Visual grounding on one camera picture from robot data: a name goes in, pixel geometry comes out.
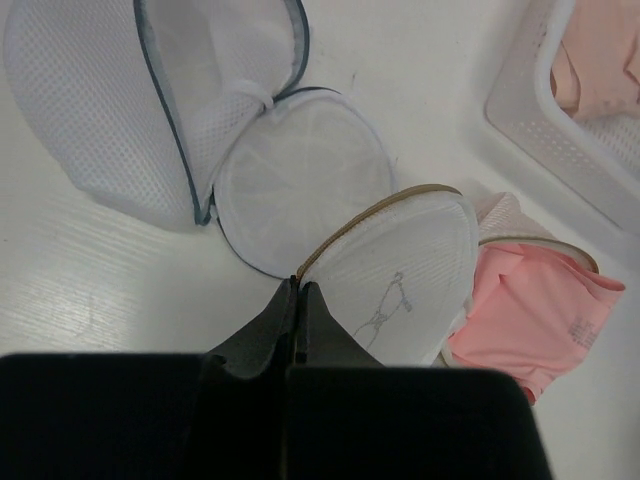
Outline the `beige bra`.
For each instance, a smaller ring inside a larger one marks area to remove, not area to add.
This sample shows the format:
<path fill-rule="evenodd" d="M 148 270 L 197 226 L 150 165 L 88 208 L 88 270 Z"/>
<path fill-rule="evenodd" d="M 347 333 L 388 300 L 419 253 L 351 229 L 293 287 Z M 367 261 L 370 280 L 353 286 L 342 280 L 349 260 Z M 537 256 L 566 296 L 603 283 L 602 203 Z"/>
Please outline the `beige bra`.
<path fill-rule="evenodd" d="M 639 116 L 639 3 L 577 1 L 551 68 L 552 94 L 576 121 Z"/>

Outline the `tan-trimmed white laundry bag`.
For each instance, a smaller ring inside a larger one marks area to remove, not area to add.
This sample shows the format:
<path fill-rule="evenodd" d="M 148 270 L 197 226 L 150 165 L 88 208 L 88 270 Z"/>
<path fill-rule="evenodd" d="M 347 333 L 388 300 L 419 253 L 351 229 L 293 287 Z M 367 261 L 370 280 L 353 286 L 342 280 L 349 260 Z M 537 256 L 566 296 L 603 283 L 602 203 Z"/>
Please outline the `tan-trimmed white laundry bag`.
<path fill-rule="evenodd" d="M 318 365 L 432 364 L 471 309 L 482 248 L 500 244 L 599 269 L 527 217 L 511 193 L 474 206 L 449 186 L 407 188 L 354 217 L 300 266 L 301 286 L 320 289 L 329 317 L 308 318 L 298 351 Z"/>

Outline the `pink bra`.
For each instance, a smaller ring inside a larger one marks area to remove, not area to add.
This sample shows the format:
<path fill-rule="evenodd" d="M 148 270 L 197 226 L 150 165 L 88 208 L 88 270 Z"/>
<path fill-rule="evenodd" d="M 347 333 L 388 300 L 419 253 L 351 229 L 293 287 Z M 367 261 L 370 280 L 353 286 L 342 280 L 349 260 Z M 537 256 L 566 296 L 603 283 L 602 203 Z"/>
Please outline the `pink bra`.
<path fill-rule="evenodd" d="M 549 248 L 487 245 L 471 311 L 443 356 L 453 366 L 510 375 L 535 403 L 584 361 L 624 291 L 623 283 Z"/>

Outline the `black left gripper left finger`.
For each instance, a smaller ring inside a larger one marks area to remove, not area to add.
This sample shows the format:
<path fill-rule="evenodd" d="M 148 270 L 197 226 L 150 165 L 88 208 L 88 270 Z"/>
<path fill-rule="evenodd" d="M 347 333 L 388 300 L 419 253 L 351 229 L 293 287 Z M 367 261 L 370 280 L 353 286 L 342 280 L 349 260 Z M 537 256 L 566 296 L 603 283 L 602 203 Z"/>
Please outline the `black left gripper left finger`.
<path fill-rule="evenodd" d="M 1 360 L 5 479 L 275 479 L 297 282 L 205 353 Z"/>

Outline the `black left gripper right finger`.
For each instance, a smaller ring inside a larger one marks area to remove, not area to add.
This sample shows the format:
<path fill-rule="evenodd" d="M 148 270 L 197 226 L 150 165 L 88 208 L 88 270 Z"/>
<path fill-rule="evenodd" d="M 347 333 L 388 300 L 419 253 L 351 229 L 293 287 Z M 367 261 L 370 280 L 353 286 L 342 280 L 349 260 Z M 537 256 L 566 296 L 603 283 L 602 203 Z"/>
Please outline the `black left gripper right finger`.
<path fill-rule="evenodd" d="M 286 376 L 288 479 L 548 479 L 529 401 L 494 370 L 383 367 L 301 292 L 307 339 Z"/>

